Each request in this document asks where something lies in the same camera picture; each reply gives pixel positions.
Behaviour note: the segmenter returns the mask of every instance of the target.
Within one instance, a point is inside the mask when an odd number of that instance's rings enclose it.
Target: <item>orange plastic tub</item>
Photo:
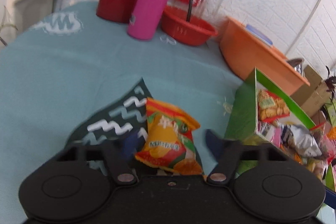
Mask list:
[[[303,84],[310,85],[286,62],[283,53],[267,46],[233,18],[228,18],[219,47],[230,69],[242,80],[257,67],[288,95]]]
[[[200,46],[211,36],[218,35],[216,29],[205,20],[191,16],[190,22],[186,22],[186,18],[186,11],[166,6],[161,18],[161,28],[172,38],[190,46]]]

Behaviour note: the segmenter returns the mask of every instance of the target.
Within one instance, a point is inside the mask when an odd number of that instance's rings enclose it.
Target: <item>black plastic object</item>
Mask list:
[[[311,172],[271,144],[224,141],[223,146],[206,181],[203,176],[137,181],[111,141],[71,147],[22,183],[26,224],[320,223],[315,216],[325,188]],[[85,167],[92,158],[105,161],[108,177]],[[234,179],[239,160],[259,164]]]

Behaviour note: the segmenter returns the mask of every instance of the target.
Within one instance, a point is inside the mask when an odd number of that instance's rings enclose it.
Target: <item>black circular disc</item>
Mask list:
[[[19,189],[26,213],[46,222],[77,221],[99,209],[109,195],[107,177],[70,161],[42,166]]]
[[[234,195],[250,213],[275,222],[315,216],[324,198],[324,185],[303,166],[269,161],[241,174]]]

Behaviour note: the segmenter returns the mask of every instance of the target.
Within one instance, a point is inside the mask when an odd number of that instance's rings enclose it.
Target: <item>white zigzag line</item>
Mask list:
[[[95,122],[87,127],[88,131],[96,131],[98,129],[103,129],[104,132],[110,131],[111,129],[115,129],[115,133],[117,135],[122,135],[127,131],[131,131],[133,129],[132,125],[128,122],[124,126],[120,127],[115,121],[107,122],[105,119]]]
[[[125,102],[124,102],[124,107],[129,107],[132,103],[135,103],[137,107],[145,105],[147,102],[146,98],[143,98],[141,101],[139,101],[138,98],[135,96],[129,97]]]

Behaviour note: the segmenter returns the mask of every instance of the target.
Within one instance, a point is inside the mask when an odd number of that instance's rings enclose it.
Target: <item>box of snacks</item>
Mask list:
[[[274,82],[254,69],[237,89],[225,138],[247,145],[271,142],[285,154],[306,166],[335,190],[330,162],[336,158],[336,145],[324,131]],[[246,161],[238,173],[253,167]]]

